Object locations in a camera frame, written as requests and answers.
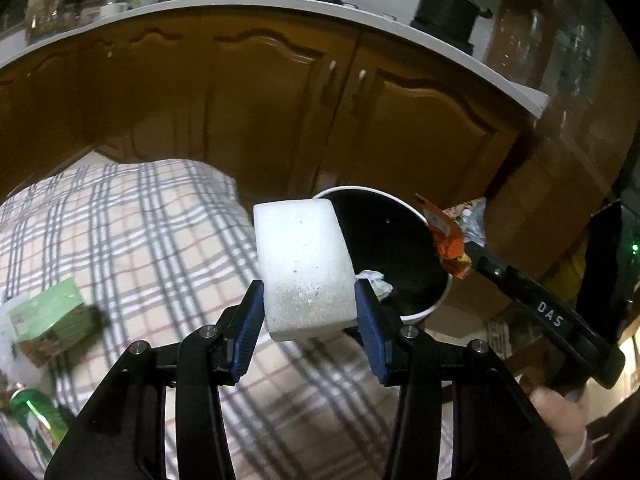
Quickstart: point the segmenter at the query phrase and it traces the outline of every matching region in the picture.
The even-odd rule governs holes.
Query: checkered cloth
[[[8,295],[33,297],[71,276],[109,319],[50,365],[58,405],[77,414],[132,341],[177,342],[239,303],[258,270],[237,198],[234,181],[210,166],[166,160],[65,171],[0,206]],[[274,343],[263,327],[247,375],[220,394],[238,479],[380,477],[398,391],[378,384],[344,334]],[[171,389],[166,428],[173,479]],[[0,431],[41,478],[46,464],[24,431],[4,416]]]

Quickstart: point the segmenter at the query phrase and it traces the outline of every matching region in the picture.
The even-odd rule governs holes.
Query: green can
[[[9,410],[49,462],[69,429],[60,411],[49,397],[30,388],[20,388],[11,396]]]

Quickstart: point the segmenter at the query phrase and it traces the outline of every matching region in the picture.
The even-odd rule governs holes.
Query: white sponge
[[[355,325],[355,275],[331,202],[258,204],[254,221],[271,338],[304,339]]]

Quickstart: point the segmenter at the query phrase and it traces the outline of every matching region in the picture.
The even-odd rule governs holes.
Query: blue gripper pad
[[[234,327],[238,335],[233,342],[234,351],[229,374],[237,383],[249,369],[264,321],[264,283],[261,280],[252,281],[238,306],[234,321],[236,319],[240,319],[242,325]]]
[[[373,312],[376,306],[380,306],[378,298],[376,298],[376,294],[373,292],[368,280],[357,280],[355,293],[358,330],[360,330],[360,337],[367,353],[369,366],[380,381],[380,384],[387,384],[390,373],[386,366],[385,337]]]

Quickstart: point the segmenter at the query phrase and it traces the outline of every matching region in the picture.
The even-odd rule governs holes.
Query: countertop edge
[[[44,46],[82,34],[89,30],[93,30],[94,28],[102,27],[103,25],[108,25],[109,23],[119,22],[120,20],[126,20],[127,18],[133,18],[135,16],[143,16],[144,14],[151,14],[153,12],[161,12],[163,10],[207,6],[255,6],[273,7],[275,9],[302,10],[305,12],[313,12],[324,16],[331,16],[333,18],[366,25],[428,48],[433,52],[452,60],[458,65],[471,70],[471,72],[485,79],[485,81],[491,83],[503,93],[507,94],[510,98],[514,99],[514,101],[537,119],[542,116],[542,113],[546,108],[546,103],[544,106],[541,106],[539,103],[530,99],[522,90],[517,88],[517,86],[514,86],[514,84],[508,81],[508,79],[504,78],[477,59],[465,54],[461,50],[456,49],[444,41],[434,38],[433,36],[410,27],[409,25],[395,22],[389,18],[372,14],[365,10],[353,9],[352,7],[340,6],[327,2],[318,2],[315,0],[175,0],[172,2],[152,4],[145,7],[139,7],[137,9],[126,10],[125,12],[121,12],[114,16],[100,19],[90,25],[61,32],[51,36],[50,38],[38,41],[5,60],[0,61],[0,70],[10,63],[20,59],[22,56],[26,56],[27,54],[43,48]]]

